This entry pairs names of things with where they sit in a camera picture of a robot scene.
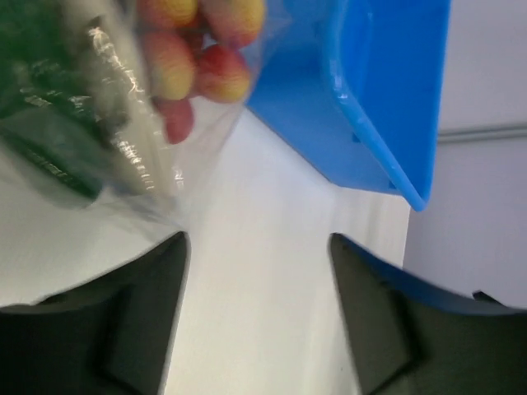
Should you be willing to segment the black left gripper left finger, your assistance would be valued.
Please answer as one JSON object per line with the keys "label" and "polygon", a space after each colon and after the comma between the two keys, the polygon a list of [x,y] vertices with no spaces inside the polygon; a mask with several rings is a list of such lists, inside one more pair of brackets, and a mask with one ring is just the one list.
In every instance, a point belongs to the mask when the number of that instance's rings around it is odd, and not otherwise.
{"label": "black left gripper left finger", "polygon": [[179,232],[36,304],[1,309],[3,394],[158,394],[190,246]]}

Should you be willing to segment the blue plastic bin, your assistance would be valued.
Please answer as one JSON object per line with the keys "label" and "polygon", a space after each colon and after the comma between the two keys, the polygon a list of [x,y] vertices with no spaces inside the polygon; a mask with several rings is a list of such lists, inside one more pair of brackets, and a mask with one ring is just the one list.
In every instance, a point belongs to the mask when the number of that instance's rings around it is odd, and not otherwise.
{"label": "blue plastic bin", "polygon": [[450,3],[271,1],[250,110],[331,183],[431,195]]}

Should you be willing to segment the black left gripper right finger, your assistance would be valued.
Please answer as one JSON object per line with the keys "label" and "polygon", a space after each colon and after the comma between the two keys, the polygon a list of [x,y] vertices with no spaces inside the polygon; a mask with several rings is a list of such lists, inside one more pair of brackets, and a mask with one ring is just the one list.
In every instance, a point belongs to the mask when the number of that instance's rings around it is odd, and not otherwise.
{"label": "black left gripper right finger", "polygon": [[525,393],[524,309],[435,286],[338,233],[329,253],[362,393]]}

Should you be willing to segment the green fake cucumber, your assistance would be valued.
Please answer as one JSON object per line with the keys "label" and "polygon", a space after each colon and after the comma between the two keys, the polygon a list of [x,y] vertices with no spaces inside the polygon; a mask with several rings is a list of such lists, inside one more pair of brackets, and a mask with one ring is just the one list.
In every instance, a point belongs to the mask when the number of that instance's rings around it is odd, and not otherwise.
{"label": "green fake cucumber", "polygon": [[129,121],[102,15],[70,1],[1,3],[1,144],[88,202],[119,187],[115,135]]}

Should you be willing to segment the clear zip top bag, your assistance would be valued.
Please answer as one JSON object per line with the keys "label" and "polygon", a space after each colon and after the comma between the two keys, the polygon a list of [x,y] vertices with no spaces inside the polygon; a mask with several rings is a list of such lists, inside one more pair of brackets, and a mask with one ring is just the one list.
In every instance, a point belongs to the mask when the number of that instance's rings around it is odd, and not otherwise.
{"label": "clear zip top bag", "polygon": [[2,2],[2,186],[178,221],[281,23],[265,1]]}

